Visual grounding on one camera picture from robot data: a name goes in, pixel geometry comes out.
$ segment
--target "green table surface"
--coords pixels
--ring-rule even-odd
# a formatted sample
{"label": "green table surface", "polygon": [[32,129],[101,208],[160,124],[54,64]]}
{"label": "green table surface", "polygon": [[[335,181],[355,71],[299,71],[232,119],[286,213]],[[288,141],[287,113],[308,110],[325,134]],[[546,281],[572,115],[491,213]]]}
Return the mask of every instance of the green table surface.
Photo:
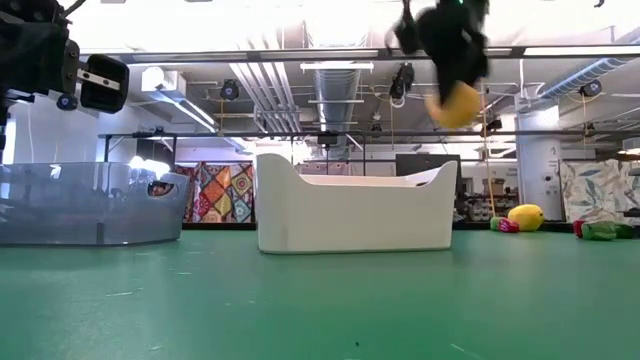
{"label": "green table surface", "polygon": [[222,231],[0,248],[0,359],[640,359],[639,278],[640,241],[552,233],[348,255]]}

